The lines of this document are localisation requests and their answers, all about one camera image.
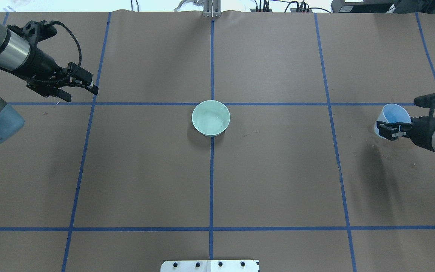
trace metal stand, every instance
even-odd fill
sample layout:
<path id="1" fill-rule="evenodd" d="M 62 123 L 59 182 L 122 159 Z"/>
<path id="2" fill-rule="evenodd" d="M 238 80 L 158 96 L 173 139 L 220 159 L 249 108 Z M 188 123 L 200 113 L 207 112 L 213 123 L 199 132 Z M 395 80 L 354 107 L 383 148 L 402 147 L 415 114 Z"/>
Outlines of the metal stand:
<path id="1" fill-rule="evenodd" d="M 204 17 L 221 17 L 221 0 L 204 0 Z"/>

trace black device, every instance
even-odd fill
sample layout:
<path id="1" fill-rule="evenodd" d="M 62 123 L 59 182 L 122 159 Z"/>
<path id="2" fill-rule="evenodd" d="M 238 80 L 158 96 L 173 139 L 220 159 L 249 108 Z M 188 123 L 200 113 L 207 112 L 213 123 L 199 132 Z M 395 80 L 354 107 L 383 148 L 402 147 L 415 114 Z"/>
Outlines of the black device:
<path id="1" fill-rule="evenodd" d="M 377 121 L 379 135 L 390 141 L 399 137 L 409 138 L 415 145 L 435 152 L 435 93 L 417 97 L 414 105 L 428 108 L 429 115 L 412 117 L 409 123 Z"/>
<path id="2" fill-rule="evenodd" d="M 341 13 L 386 13 L 394 0 L 333 0 L 332 11 Z"/>
<path id="3" fill-rule="evenodd" d="M 394 0 L 394 13 L 422 12 L 435 14 L 435 0 Z"/>

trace white metal bracket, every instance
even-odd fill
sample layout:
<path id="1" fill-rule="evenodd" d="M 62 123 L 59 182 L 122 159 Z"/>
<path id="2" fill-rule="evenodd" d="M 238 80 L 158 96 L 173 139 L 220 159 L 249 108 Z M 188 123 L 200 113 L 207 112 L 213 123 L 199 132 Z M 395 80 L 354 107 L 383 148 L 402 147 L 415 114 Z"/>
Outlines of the white metal bracket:
<path id="1" fill-rule="evenodd" d="M 258 260 L 165 261 L 160 272 L 259 272 Z"/>
<path id="2" fill-rule="evenodd" d="M 204 17 L 221 17 L 221 0 L 204 0 Z"/>

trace cup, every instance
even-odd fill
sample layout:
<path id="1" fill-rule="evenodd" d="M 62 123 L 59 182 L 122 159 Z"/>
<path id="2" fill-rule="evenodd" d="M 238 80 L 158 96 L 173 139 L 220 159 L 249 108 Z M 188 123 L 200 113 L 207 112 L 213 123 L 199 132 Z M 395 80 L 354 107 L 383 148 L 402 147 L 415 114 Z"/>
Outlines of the cup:
<path id="1" fill-rule="evenodd" d="M 192 124 L 205 136 L 221 134 L 229 125 L 231 114 L 226 106 L 216 100 L 199 103 L 192 112 Z"/>
<path id="2" fill-rule="evenodd" d="M 410 123 L 410 116 L 406 109 L 397 104 L 387 104 L 382 108 L 377 121 L 387 122 L 387 123 Z M 382 136 L 378 133 L 377 123 L 373 124 L 373 131 L 377 136 L 382 139 Z"/>

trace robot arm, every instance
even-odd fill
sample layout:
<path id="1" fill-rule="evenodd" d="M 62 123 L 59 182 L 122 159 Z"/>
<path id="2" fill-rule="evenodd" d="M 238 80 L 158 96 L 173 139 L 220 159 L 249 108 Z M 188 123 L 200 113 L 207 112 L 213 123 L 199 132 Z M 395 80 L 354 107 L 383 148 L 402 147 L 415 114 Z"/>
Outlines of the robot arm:
<path id="1" fill-rule="evenodd" d="M 61 25 L 76 42 L 78 64 L 70 62 L 59 67 L 55 60 L 41 51 L 38 42 L 57 34 L 54 25 Z M 26 86 L 44 97 L 59 97 L 67 102 L 71 95 L 61 90 L 63 86 L 81 87 L 98 94 L 92 74 L 81 67 L 81 48 L 71 31 L 58 21 L 30 21 L 22 28 L 0 24 L 0 70 L 11 73 L 24 81 Z M 15 134 L 24 125 L 24 119 L 0 98 L 0 143 Z"/>
<path id="2" fill-rule="evenodd" d="M 410 123 L 377 121 L 379 134 L 390 141 L 399 137 L 409 138 L 415 145 L 435 152 L 435 93 L 419 96 L 414 100 L 414 105 L 428 108 L 429 115 L 412 117 Z"/>

